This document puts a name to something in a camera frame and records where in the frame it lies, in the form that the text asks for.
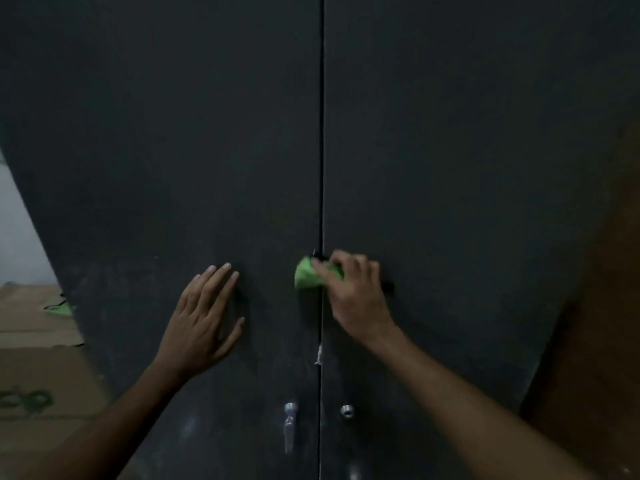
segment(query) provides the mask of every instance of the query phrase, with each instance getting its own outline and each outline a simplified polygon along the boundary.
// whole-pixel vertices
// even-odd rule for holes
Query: green cleaning rag
[[[343,279],[344,273],[341,266],[331,264],[329,261],[324,261],[323,264],[338,278]],[[318,276],[316,270],[311,266],[311,258],[305,256],[302,261],[296,266],[296,273],[293,276],[293,286],[295,289],[300,290],[303,288],[315,288],[317,286],[324,286],[324,281]]]

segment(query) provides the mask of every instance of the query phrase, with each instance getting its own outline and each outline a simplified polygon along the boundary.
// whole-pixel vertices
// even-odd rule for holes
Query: cabinet door
[[[139,476],[317,476],[319,303],[299,302],[292,274],[319,239],[318,1],[3,0],[0,14],[2,149],[114,393],[194,274],[241,272],[244,336],[174,398]]]
[[[636,5],[325,3],[324,250],[379,259],[400,327],[512,410],[605,211],[607,146],[638,101]],[[322,339],[322,478],[466,477],[328,313]]]

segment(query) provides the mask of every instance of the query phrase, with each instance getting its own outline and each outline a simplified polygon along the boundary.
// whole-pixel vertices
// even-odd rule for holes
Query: brown wooden surface
[[[620,194],[522,416],[604,478],[640,478],[640,124],[612,152]]]

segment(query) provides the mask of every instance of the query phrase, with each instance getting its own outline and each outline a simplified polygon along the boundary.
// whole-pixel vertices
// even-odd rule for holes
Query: silver keyhole lock
[[[287,415],[284,420],[284,453],[290,454],[293,451],[293,444],[296,435],[296,414],[298,413],[298,405],[296,403],[287,403],[284,405],[284,414]]]
[[[345,404],[343,407],[340,408],[340,414],[345,419],[351,419],[356,414],[356,408],[354,408],[350,404]]]

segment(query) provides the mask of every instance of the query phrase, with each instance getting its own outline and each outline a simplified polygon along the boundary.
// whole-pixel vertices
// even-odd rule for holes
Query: person's left hand
[[[240,318],[231,333],[220,339],[222,315],[239,273],[234,272],[222,290],[216,291],[230,269],[229,263],[218,270],[209,266],[202,275],[194,276],[178,300],[153,365],[188,380],[230,352],[244,323],[244,317]]]

